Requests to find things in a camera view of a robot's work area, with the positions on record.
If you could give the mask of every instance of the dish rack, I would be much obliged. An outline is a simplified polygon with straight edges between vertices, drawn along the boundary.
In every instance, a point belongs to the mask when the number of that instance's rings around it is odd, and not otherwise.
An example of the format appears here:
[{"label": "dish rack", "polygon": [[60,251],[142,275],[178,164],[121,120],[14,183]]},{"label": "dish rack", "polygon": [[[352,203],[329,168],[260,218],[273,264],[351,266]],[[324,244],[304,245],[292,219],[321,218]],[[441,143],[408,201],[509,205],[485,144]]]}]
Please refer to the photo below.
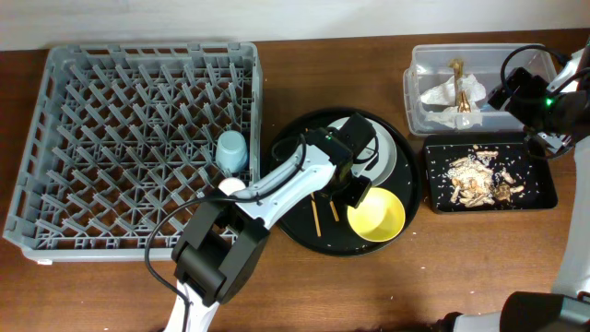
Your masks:
[{"label": "dish rack", "polygon": [[[247,42],[51,49],[4,237],[41,264],[143,259],[149,233],[179,205],[228,176],[259,179],[261,101]],[[230,129],[250,149],[239,174],[215,163]],[[170,259],[193,212],[162,228],[153,259]]]}]

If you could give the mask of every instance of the wooden tabletop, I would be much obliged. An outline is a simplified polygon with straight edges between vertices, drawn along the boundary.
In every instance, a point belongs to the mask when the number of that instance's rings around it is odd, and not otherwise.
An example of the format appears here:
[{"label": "wooden tabletop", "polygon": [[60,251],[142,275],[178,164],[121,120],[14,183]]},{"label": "wooden tabletop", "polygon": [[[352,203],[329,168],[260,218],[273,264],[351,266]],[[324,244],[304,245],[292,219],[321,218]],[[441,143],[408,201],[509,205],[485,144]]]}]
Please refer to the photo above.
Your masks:
[{"label": "wooden tabletop", "polygon": [[[264,70],[263,149],[315,109],[375,113],[409,136],[402,75],[415,45],[540,42],[565,53],[590,30],[258,42]],[[0,53],[0,216],[5,217],[46,51]],[[418,148],[421,141],[409,137]],[[422,203],[404,236],[356,258],[320,255],[279,228],[254,275],[222,306],[212,331],[351,331],[501,310],[514,291],[549,291],[565,250],[575,190],[572,154],[553,161],[560,203],[542,212],[434,214]],[[174,264],[155,264],[173,281]],[[142,262],[38,266],[0,241],[0,330],[156,331],[174,296]]]}]

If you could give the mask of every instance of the black cable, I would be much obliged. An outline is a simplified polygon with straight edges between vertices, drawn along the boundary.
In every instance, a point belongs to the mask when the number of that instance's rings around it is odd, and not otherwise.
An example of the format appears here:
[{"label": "black cable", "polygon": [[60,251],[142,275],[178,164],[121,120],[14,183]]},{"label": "black cable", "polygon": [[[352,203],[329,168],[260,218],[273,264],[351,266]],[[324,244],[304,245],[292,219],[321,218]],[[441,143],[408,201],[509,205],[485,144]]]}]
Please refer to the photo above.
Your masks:
[{"label": "black cable", "polygon": [[[512,89],[510,89],[510,87],[508,87],[508,83],[506,82],[506,66],[508,65],[508,62],[510,62],[510,60],[517,55],[518,53],[525,51],[525,50],[541,50],[541,51],[545,51],[547,53],[550,53],[551,55],[555,56],[558,60],[558,62],[560,63],[560,65],[565,66],[567,64],[568,61],[571,60],[571,57],[564,55],[562,53],[559,53],[556,50],[550,49],[549,47],[543,46],[543,45],[526,45],[523,47],[519,47],[516,50],[512,51],[510,54],[508,54],[508,56],[506,57],[506,59],[504,59],[504,62],[501,64],[501,68],[500,68],[500,81],[502,84],[503,89],[506,91],[506,93],[512,97],[512,99],[514,101],[519,101],[519,102],[523,102],[523,103],[541,103],[541,102],[545,102],[546,97],[543,98],[535,98],[535,99],[531,99],[531,98],[521,98],[518,96],[514,96],[514,91]],[[555,89],[553,92],[551,92],[548,97],[554,97],[556,96],[558,93],[560,93],[565,87],[567,87],[567,84],[565,84],[566,82],[564,82],[564,84],[560,85],[557,89]]]},{"label": "black cable", "polygon": [[300,139],[298,140],[298,142],[302,144],[302,153],[301,153],[301,159],[299,160],[299,163],[297,164],[296,169],[287,178],[285,178],[285,180],[283,180],[280,184],[277,184],[275,187],[273,187],[269,191],[267,191],[261,195],[256,193],[256,195],[251,198],[238,198],[235,196],[228,196],[228,197],[210,196],[210,197],[203,197],[203,198],[196,198],[196,199],[189,200],[189,201],[185,202],[184,204],[180,205],[179,207],[177,207],[176,209],[174,209],[173,212],[168,214],[168,216],[166,216],[162,221],[160,221],[158,223],[158,225],[156,225],[156,227],[154,227],[154,230],[147,237],[146,250],[144,253],[144,262],[146,263],[147,270],[149,271],[149,273],[151,273],[151,275],[157,281],[159,281],[162,285],[166,286],[166,288],[168,288],[169,290],[173,291],[176,295],[178,295],[184,301],[183,332],[186,331],[186,327],[188,324],[188,314],[190,311],[191,303],[189,302],[189,299],[188,299],[188,297],[186,297],[186,295],[184,295],[176,287],[174,287],[172,284],[170,284],[170,282],[168,282],[166,279],[164,279],[158,272],[156,272],[154,267],[149,262],[149,250],[151,249],[151,245],[154,242],[154,238],[156,237],[156,234],[159,232],[159,230],[161,230],[161,228],[168,221],[170,221],[170,219],[175,214],[177,214],[178,212],[184,210],[185,208],[189,208],[193,205],[206,203],[206,202],[253,203],[253,202],[257,202],[261,199],[264,199],[266,197],[273,195],[278,189],[280,189],[283,185],[285,185],[291,179],[293,179],[293,177],[295,177],[295,175],[297,175],[297,172],[302,170],[303,163],[305,162],[305,156],[307,154],[307,143],[305,141],[305,136],[303,134],[300,134]]}]

